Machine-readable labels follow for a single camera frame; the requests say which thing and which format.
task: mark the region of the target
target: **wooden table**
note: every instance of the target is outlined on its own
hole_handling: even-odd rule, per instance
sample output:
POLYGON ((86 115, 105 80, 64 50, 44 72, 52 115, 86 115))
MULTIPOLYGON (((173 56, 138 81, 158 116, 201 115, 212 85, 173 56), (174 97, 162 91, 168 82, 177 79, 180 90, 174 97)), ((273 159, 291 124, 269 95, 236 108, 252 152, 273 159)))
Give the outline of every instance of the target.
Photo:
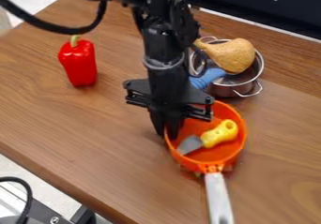
MULTIPOLYGON (((92 21, 97 3, 60 0, 39 17, 92 21)), ((265 56, 257 97, 232 100, 250 136, 226 176, 239 224, 321 223, 321 45, 196 13, 208 33, 244 37, 265 56)), ((145 76, 130 11, 112 3, 86 36, 99 82, 72 88, 56 55, 67 40, 23 24, 0 43, 0 153, 115 223, 206 223, 201 180, 182 172, 122 82, 145 76)))

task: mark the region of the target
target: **blue object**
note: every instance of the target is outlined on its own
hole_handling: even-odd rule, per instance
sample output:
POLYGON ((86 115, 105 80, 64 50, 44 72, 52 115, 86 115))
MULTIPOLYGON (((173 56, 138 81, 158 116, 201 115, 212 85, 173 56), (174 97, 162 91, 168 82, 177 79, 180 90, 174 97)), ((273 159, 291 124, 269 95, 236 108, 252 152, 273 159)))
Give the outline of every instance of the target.
POLYGON ((211 68, 206 71, 206 73, 200 78, 190 77, 191 84, 197 89, 205 89, 213 81, 218 78, 224 77, 226 72, 220 68, 211 68))

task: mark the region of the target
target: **bell pepper stem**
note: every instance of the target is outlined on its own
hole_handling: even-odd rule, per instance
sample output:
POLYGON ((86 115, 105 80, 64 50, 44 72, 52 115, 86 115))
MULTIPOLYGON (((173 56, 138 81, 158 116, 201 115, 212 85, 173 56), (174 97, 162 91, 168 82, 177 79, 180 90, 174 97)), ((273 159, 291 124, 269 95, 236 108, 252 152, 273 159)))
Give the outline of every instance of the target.
POLYGON ((78 40, 80 39, 80 35, 73 35, 71 36, 71 39, 70 39, 70 46, 71 48, 75 48, 78 46, 78 40))

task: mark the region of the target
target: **screw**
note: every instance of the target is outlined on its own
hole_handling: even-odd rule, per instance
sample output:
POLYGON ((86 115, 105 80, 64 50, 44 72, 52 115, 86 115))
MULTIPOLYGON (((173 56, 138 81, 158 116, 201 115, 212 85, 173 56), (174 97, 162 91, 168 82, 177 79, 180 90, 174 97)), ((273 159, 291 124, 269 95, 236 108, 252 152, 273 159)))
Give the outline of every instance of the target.
POLYGON ((212 97, 207 97, 206 98, 206 103, 210 103, 212 101, 212 97))
POLYGON ((50 224, 58 224, 59 222, 59 217, 52 217, 50 219, 50 224))

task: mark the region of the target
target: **white pan handle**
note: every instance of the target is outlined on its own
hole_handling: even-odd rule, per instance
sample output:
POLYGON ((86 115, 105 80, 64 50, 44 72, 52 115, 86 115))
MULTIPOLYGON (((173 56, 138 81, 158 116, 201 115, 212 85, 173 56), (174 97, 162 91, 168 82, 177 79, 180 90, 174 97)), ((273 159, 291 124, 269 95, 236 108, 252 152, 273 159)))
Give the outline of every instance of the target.
POLYGON ((210 224, 234 224, 231 203, 220 172, 205 175, 210 224))

